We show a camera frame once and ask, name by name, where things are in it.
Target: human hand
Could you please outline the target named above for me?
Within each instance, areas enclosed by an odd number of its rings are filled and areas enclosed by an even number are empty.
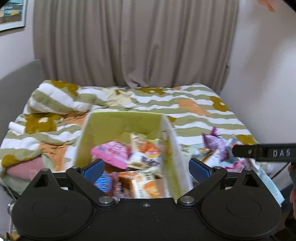
[[[296,167],[295,166],[288,166],[288,171],[291,172],[294,170]],[[293,211],[294,211],[294,218],[296,219],[296,188],[293,188],[291,191],[290,195],[290,203],[293,203]]]

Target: blanket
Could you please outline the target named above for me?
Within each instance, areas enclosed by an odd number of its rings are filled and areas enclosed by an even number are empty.
[[[32,93],[23,113],[9,125],[0,147],[0,171],[46,154],[54,172],[70,167],[75,142],[90,111],[144,111],[168,116],[179,144],[203,144],[202,133],[216,127],[228,140],[255,144],[246,126],[220,97],[202,84],[176,88],[81,87],[46,80]]]

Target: beige curtain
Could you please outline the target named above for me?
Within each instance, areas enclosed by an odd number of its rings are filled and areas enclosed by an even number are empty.
[[[238,0],[38,0],[35,57],[51,79],[83,86],[219,92]]]

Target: box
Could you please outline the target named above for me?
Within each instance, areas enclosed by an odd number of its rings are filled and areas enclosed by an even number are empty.
[[[116,140],[124,132],[145,134],[148,139],[161,138],[166,146],[163,160],[165,197],[179,197],[190,191],[192,181],[188,166],[176,141],[169,119],[162,114],[132,111],[99,111],[88,114],[77,141],[73,164],[84,167],[91,162],[93,147]]]

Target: framed picture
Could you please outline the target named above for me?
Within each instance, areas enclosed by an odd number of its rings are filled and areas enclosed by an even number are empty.
[[[28,0],[9,0],[0,8],[0,31],[25,26]]]

